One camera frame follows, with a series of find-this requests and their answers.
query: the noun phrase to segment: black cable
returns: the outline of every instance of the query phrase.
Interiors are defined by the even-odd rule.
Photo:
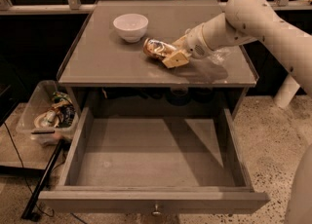
[[[19,160],[20,160],[20,163],[21,163],[21,167],[24,168],[23,161],[22,161],[22,159],[21,159],[21,157],[20,157],[20,152],[19,152],[19,150],[18,150],[18,148],[17,148],[15,142],[13,141],[13,138],[12,138],[12,136],[11,136],[11,132],[10,132],[10,130],[9,130],[8,126],[7,126],[7,124],[6,124],[6,123],[3,123],[3,124],[4,124],[5,128],[7,129],[7,132],[8,132],[8,135],[9,135],[10,139],[11,139],[11,142],[12,142],[12,144],[13,144],[13,146],[14,146],[14,148],[15,148],[17,154],[18,154],[18,157],[19,157]],[[26,185],[27,185],[29,191],[30,191],[31,194],[32,194],[33,192],[32,192],[32,189],[31,189],[31,187],[30,187],[30,185],[29,185],[29,183],[28,183],[28,181],[27,181],[27,177],[24,176],[23,178],[24,178],[24,180],[25,180],[25,183],[26,183]],[[55,216],[55,211],[54,211],[53,209],[52,209],[52,214],[49,214],[49,213],[46,213],[45,211],[41,210],[41,208],[40,208],[38,205],[36,205],[36,206],[37,206],[38,210],[39,210],[40,212],[42,212],[43,214],[45,214],[45,215],[47,215],[47,216],[49,216],[49,217],[51,217],[51,218]]]
[[[74,213],[70,213],[74,218],[76,218],[77,220],[79,220],[81,223],[84,223],[84,224],[88,224],[86,221],[84,221],[83,219],[81,219],[80,217],[78,217],[76,214]]]

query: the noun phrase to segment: black metal stand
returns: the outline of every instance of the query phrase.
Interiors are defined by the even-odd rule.
[[[65,144],[65,140],[60,140],[58,142],[58,145],[54,151],[54,153],[52,154],[51,158],[50,158],[50,161],[48,162],[45,170],[44,170],[44,173],[43,175],[41,176],[34,192],[32,193],[32,196],[21,216],[22,219],[28,219],[28,220],[33,220],[33,221],[37,221],[38,218],[40,217],[37,213],[33,212],[33,209],[35,208],[36,204],[37,204],[37,201],[38,201],[38,197],[39,197],[39,194],[40,192],[43,190],[43,188],[46,186],[48,180],[49,180],[49,177],[50,177],[50,174],[52,172],[52,169],[59,157],[59,153],[60,151],[62,150],[62,148],[64,147],[64,144]]]

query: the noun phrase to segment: open drawer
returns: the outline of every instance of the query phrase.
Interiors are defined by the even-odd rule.
[[[63,174],[39,199],[63,212],[252,213],[257,193],[222,93],[173,106],[90,93]]]

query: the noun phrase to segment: white pipe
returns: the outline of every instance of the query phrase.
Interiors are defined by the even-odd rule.
[[[274,96],[274,103],[280,108],[286,108],[292,101],[295,93],[299,90],[300,85],[289,74],[277,94]]]

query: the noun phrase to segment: black metal bar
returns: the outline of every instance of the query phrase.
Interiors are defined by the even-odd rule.
[[[32,219],[32,217],[33,217],[32,210],[36,206],[40,192],[43,190],[43,188],[46,186],[46,184],[49,180],[52,169],[53,169],[53,167],[54,167],[54,165],[55,165],[55,163],[59,157],[59,153],[62,150],[64,144],[65,144],[65,140],[63,140],[63,139],[61,139],[58,142],[58,145],[57,145],[54,153],[52,154],[52,156],[50,158],[50,161],[48,162],[48,164],[44,170],[44,174],[41,176],[34,192],[32,193],[30,200],[28,201],[28,204],[27,204],[27,206],[26,206],[26,208],[25,208],[25,210],[21,216],[22,219],[28,219],[28,220]]]
[[[10,166],[0,166],[0,174],[27,176],[27,177],[40,177],[44,173],[44,169],[40,168],[20,168]]]

